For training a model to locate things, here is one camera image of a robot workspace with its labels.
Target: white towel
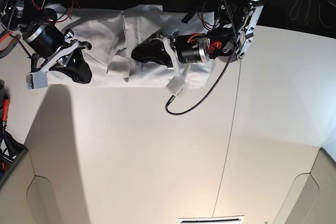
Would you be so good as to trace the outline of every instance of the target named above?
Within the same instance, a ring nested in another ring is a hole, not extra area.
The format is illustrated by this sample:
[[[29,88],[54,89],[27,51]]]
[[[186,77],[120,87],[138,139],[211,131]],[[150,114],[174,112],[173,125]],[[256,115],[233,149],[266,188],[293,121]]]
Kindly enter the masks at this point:
[[[59,5],[49,8],[62,13]],[[71,19],[58,23],[64,32],[71,28],[74,39],[92,44],[90,51],[84,50],[83,57],[92,71],[88,86],[95,87],[165,87],[174,77],[174,71],[154,62],[139,63],[131,58],[133,49],[158,31],[172,35],[206,33],[201,21],[195,15],[188,24],[183,24],[182,13],[164,13],[162,6],[137,6],[125,11],[101,9],[74,9]],[[213,13],[205,13],[207,22],[213,23]],[[199,88],[208,81],[213,68],[212,61],[192,64],[186,78],[190,88]],[[66,75],[51,71],[49,84],[77,85]]]

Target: red wire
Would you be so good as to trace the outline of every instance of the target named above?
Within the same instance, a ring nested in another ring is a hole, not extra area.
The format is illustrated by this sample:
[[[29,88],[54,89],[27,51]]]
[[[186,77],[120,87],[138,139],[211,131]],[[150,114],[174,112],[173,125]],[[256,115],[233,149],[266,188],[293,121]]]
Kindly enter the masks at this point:
[[[70,11],[69,11],[68,16],[67,16],[65,19],[63,19],[63,20],[57,21],[56,23],[64,22],[64,21],[66,21],[69,17],[71,17],[71,13],[72,13],[72,9],[73,9],[73,8],[74,8],[74,0],[72,0],[72,2],[71,2],[71,8],[70,8]]]
[[[68,13],[68,16],[67,16],[65,19],[63,19],[63,20],[57,21],[56,23],[61,23],[61,22],[66,21],[66,20],[71,16],[73,7],[74,7],[74,0],[72,0],[72,4],[71,4],[70,11],[69,11],[69,13]]]
[[[0,42],[2,42],[5,38],[7,38],[8,37],[8,34],[5,34],[5,36],[4,37],[2,37],[2,38],[0,38]]]
[[[35,4],[34,0],[31,0],[31,3],[33,4],[33,6],[34,6],[37,10],[41,10],[41,8],[38,7],[37,4]]]

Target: metal bracket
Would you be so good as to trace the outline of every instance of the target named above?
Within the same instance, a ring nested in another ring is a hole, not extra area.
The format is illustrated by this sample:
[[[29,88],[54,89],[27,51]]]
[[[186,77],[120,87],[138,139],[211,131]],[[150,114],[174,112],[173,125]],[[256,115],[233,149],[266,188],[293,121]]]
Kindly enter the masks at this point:
[[[27,89],[31,90],[47,88],[47,73],[49,72],[49,69],[55,64],[58,64],[61,58],[70,55],[77,48],[90,50],[91,45],[88,42],[72,40],[69,44],[66,43],[63,46],[60,46],[53,55],[43,62],[38,71],[31,72],[26,75]]]
[[[71,29],[67,29],[64,33],[64,41],[67,41],[67,39],[72,39],[74,35],[75,33]]]
[[[254,10],[251,10],[249,15],[246,17],[244,25],[239,30],[240,33],[240,50],[237,55],[237,59],[241,60],[245,56],[253,38],[254,38],[254,29],[257,25],[260,14],[263,10],[263,5],[258,5]]]
[[[24,8],[25,8],[25,3],[21,0],[19,0],[18,4],[16,6],[16,9],[17,9],[16,17],[17,18],[22,18]]]

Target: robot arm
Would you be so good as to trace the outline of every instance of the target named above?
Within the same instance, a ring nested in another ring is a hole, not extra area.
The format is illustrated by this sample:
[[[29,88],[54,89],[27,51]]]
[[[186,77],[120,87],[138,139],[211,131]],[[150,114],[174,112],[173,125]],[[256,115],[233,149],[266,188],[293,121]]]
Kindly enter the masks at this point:
[[[62,34],[55,26],[56,12],[45,8],[45,4],[46,0],[43,0],[41,8],[37,9],[30,0],[0,0],[1,23],[7,33],[19,30],[23,40],[35,51],[33,56],[28,54],[32,62],[31,73],[26,76],[28,89],[46,88],[49,71],[66,74],[77,83],[89,83],[92,73],[83,59],[82,50],[90,50],[91,45],[70,40],[74,36],[71,30]],[[38,67],[39,58],[44,62]]]
[[[135,48],[132,58],[140,62],[154,61],[158,64],[173,67],[175,72],[178,64],[174,64],[175,58],[179,63],[185,64],[183,73],[177,70],[177,74],[166,86],[172,96],[168,100],[165,109],[171,115],[184,115],[198,107],[213,91],[224,75],[230,62],[241,60],[254,37],[254,29],[257,25],[263,4],[260,0],[222,0],[219,4],[216,22],[211,25],[202,18],[206,34],[192,34],[179,36],[153,35],[147,44]],[[170,45],[164,43],[169,39]],[[180,95],[185,86],[185,76],[189,69],[189,63],[207,62],[212,59],[222,58],[227,62],[215,84],[199,103],[181,113],[169,111],[168,106],[176,96]]]

